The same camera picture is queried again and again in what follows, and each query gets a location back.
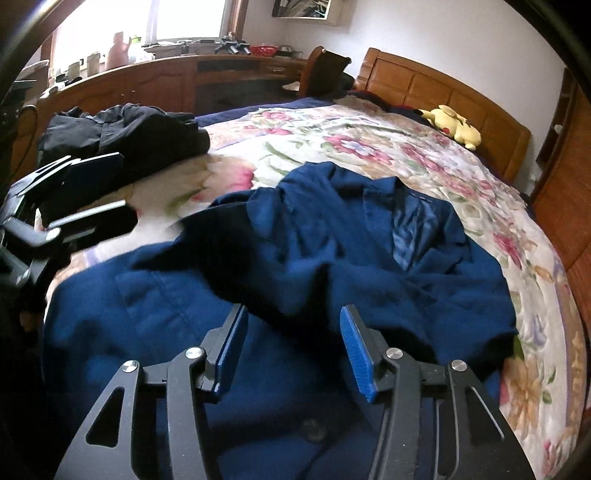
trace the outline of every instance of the picture frame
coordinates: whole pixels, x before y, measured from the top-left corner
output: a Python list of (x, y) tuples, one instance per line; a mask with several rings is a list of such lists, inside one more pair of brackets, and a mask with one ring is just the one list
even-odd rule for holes
[(342, 0), (275, 0), (273, 17), (336, 25)]

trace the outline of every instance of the wooden dresser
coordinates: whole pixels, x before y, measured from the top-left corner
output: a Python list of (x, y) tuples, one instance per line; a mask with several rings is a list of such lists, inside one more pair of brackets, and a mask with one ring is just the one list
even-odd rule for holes
[[(124, 103), (167, 112), (216, 113), (295, 99), (281, 86), (300, 79), (305, 60), (285, 57), (188, 55), (121, 67), (74, 83), (37, 103), (38, 122), (23, 118), (12, 149), (11, 181), (35, 170), (37, 140), (57, 112), (79, 106), (95, 114)], [(23, 155), (34, 136), (34, 144)]]
[(564, 141), (533, 199), (537, 222), (556, 248), (591, 330), (591, 104), (579, 87)]

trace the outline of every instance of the window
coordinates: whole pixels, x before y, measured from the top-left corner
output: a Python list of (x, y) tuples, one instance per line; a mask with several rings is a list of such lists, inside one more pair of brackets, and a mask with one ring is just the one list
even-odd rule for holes
[(57, 30), (51, 66), (65, 71), (91, 53), (106, 54), (115, 33), (142, 43), (216, 38), (228, 31), (232, 0), (86, 0)]

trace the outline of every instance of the wooden chair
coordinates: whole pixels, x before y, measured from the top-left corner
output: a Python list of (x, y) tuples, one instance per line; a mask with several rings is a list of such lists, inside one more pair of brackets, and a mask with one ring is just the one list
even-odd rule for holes
[(350, 63), (349, 57), (342, 57), (324, 47), (316, 47), (301, 74), (298, 98), (318, 97), (336, 91), (340, 77)]

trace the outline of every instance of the red bowl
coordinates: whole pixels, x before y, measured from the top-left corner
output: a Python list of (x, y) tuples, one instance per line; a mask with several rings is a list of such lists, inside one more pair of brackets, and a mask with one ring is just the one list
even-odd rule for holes
[(277, 50), (279, 48), (273, 45), (256, 45), (251, 47), (252, 54), (257, 57), (272, 57), (277, 53)]

